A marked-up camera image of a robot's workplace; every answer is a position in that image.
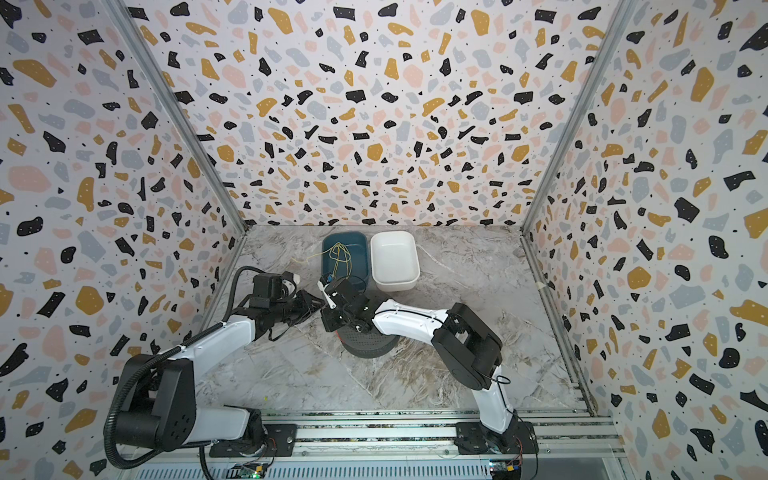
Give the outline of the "grey cable spool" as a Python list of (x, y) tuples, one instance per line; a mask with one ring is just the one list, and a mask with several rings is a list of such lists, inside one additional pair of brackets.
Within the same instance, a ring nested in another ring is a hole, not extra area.
[[(372, 307), (376, 309), (390, 299), (389, 295), (377, 290), (365, 294), (371, 300)], [(400, 341), (400, 336), (382, 334), (375, 327), (369, 333), (356, 332), (349, 327), (343, 327), (336, 333), (342, 346), (349, 353), (365, 359), (373, 359), (389, 353)]]

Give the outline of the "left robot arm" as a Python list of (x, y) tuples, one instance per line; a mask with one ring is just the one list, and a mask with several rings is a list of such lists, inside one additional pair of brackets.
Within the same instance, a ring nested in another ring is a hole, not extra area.
[(267, 337), (278, 324), (299, 325), (321, 310), (322, 299), (299, 288), (297, 275), (249, 267), (251, 291), (232, 288), (223, 318), (180, 344), (128, 360), (103, 427), (107, 461), (137, 468), (177, 449), (224, 444), (240, 455), (275, 451), (259, 410), (201, 407), (196, 384), (228, 356)]

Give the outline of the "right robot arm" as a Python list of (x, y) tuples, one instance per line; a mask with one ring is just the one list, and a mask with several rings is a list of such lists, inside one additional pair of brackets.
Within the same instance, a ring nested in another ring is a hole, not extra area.
[(447, 371), (472, 391), (477, 422), (456, 425), (454, 444), (462, 455), (536, 454), (533, 426), (520, 419), (506, 399), (511, 380), (503, 374), (502, 341), (470, 307), (456, 303), (430, 310), (362, 291), (346, 278), (318, 281), (326, 306), (324, 329), (335, 332), (352, 355), (372, 359), (390, 352), (403, 338), (432, 346)]

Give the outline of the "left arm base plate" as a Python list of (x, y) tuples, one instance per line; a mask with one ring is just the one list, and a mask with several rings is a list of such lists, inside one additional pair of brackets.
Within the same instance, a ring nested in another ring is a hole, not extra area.
[(214, 444), (213, 458), (236, 458), (241, 461), (291, 457), (297, 437), (296, 424), (266, 424), (253, 438), (226, 440)]

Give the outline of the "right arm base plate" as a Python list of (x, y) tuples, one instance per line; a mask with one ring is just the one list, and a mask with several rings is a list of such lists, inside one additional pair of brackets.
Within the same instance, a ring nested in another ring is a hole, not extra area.
[(480, 422), (460, 422), (455, 428), (454, 444), (461, 455), (539, 453), (531, 422), (513, 419), (501, 434), (486, 428)]

